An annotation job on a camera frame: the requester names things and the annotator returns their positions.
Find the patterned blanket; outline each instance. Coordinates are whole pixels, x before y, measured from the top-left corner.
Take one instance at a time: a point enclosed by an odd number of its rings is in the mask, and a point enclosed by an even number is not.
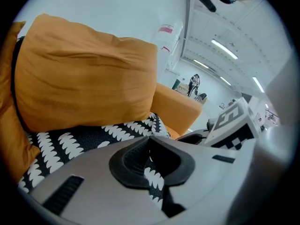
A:
[[[28,134],[30,143],[38,146],[41,153],[23,175],[18,187],[25,192],[30,192],[47,175],[86,151],[150,135],[170,137],[161,119],[154,113],[150,113],[149,118],[143,121],[102,127],[78,126]],[[164,179],[156,172],[155,165],[150,158],[146,163],[144,175],[149,181],[151,199],[161,208]]]

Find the red label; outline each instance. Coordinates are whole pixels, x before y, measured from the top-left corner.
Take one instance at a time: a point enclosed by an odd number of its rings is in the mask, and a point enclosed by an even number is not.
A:
[[[162,28],[160,28],[158,31],[172,33],[173,29],[171,29],[171,28],[166,28],[166,27],[162,27]]]

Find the fluorescent light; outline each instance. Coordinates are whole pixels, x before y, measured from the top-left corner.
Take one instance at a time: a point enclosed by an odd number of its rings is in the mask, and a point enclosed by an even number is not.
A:
[[[227,47],[223,46],[222,44],[220,44],[218,41],[216,40],[212,40],[211,41],[214,45],[218,46],[219,48],[223,49],[225,52],[227,52],[230,56],[232,56],[234,59],[238,59],[238,57],[231,52]]]
[[[193,62],[194,62],[194,63],[197,63],[197,64],[199,64],[199,65],[201,65],[202,67],[205,67],[206,69],[209,68],[208,66],[204,65],[203,63],[201,63],[201,62],[199,62],[199,61],[197,61],[197,60],[194,60]]]
[[[259,87],[259,89],[261,90],[261,92],[264,92],[263,87],[261,86],[261,84],[259,83],[259,81],[257,80],[256,77],[252,77],[254,82],[256,83],[256,85]]]
[[[226,79],[225,78],[223,78],[223,77],[220,77],[225,83],[227,83],[229,86],[231,86],[231,84],[228,82],[228,81],[226,81]]]

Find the orange pillow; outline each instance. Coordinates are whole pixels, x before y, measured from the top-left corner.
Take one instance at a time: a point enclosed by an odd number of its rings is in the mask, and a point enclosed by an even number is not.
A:
[[[40,153],[38,147],[31,146],[23,131],[10,91],[13,51],[24,24],[13,23],[0,52],[0,155],[16,183]]]
[[[18,109],[31,132],[143,120],[156,72],[154,44],[42,14],[18,55]]]

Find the person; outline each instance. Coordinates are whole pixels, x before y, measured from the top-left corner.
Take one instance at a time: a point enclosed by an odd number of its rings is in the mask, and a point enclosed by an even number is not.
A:
[[[188,85],[188,93],[187,96],[190,97],[193,90],[195,88],[198,88],[200,84],[200,77],[198,74],[195,74],[194,76],[191,77],[189,85]]]

